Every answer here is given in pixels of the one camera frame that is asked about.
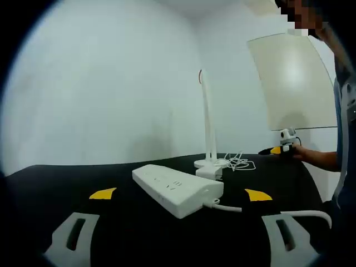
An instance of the white board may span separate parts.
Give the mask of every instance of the white board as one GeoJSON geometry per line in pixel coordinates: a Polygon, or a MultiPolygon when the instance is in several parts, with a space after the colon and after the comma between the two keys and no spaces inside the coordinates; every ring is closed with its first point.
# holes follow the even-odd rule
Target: white board
{"type": "Polygon", "coordinates": [[[337,125],[333,84],[308,37],[276,34],[248,42],[271,130],[337,125]]]}

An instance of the white power strip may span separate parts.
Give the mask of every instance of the white power strip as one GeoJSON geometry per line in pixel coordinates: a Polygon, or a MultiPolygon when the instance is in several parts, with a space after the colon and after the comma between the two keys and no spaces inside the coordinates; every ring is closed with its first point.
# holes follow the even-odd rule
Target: white power strip
{"type": "Polygon", "coordinates": [[[196,212],[204,203],[213,203],[224,193],[222,182],[157,165],[146,165],[133,170],[132,178],[179,219],[196,212]]]}

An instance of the person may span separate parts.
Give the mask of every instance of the person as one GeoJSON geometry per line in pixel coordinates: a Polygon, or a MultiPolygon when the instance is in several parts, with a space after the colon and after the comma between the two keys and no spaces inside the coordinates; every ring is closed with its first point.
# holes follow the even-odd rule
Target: person
{"type": "Polygon", "coordinates": [[[341,177],[332,199],[330,246],[324,262],[342,266],[356,250],[356,75],[350,53],[346,53],[340,39],[330,25],[323,3],[329,11],[338,1],[275,0],[282,14],[294,21],[295,28],[308,29],[309,35],[325,42],[335,55],[334,83],[337,111],[338,144],[336,152],[319,152],[294,145],[294,157],[327,171],[340,171],[341,177]]]}

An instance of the white cable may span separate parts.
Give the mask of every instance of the white cable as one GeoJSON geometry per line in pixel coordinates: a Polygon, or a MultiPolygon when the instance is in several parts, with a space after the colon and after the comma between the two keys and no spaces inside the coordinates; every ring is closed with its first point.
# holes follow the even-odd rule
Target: white cable
{"type": "MultiPolygon", "coordinates": [[[[204,206],[209,207],[211,209],[225,210],[225,211],[233,211],[233,212],[242,212],[242,208],[240,207],[228,207],[218,205],[220,201],[218,199],[214,200],[213,203],[204,203],[204,206]]],[[[319,217],[328,222],[329,228],[332,228],[332,219],[331,217],[322,211],[319,210],[298,210],[298,211],[281,211],[282,214],[289,214],[292,217],[319,217]]]]}
{"type": "Polygon", "coordinates": [[[319,210],[298,210],[298,211],[281,211],[282,214],[289,214],[292,217],[319,217],[326,220],[329,224],[329,228],[332,228],[332,219],[331,217],[322,211],[319,210]]]}
{"type": "Polygon", "coordinates": [[[224,157],[224,159],[228,162],[228,168],[232,169],[233,171],[253,171],[256,170],[256,166],[255,163],[251,160],[248,159],[241,159],[243,155],[243,152],[240,151],[239,153],[237,153],[234,157],[231,157],[230,153],[227,153],[224,157]]]}

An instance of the white wall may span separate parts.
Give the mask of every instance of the white wall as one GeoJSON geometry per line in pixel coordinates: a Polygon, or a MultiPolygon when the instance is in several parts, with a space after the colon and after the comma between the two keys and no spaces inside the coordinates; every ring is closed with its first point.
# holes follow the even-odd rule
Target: white wall
{"type": "MultiPolygon", "coordinates": [[[[268,128],[263,90],[247,41],[284,33],[293,27],[286,16],[255,15],[243,1],[231,4],[195,25],[201,61],[210,77],[220,152],[243,150],[245,153],[257,153],[279,144],[279,133],[268,128]]],[[[332,52],[324,43],[313,37],[310,39],[334,81],[332,52]]],[[[336,128],[300,130],[298,134],[305,147],[321,151],[336,150],[336,128]]],[[[338,174],[312,166],[307,168],[322,199],[330,199],[338,174]]]]}
{"type": "Polygon", "coordinates": [[[154,1],[61,1],[7,83],[5,173],[202,153],[200,68],[188,21],[154,1]]]}

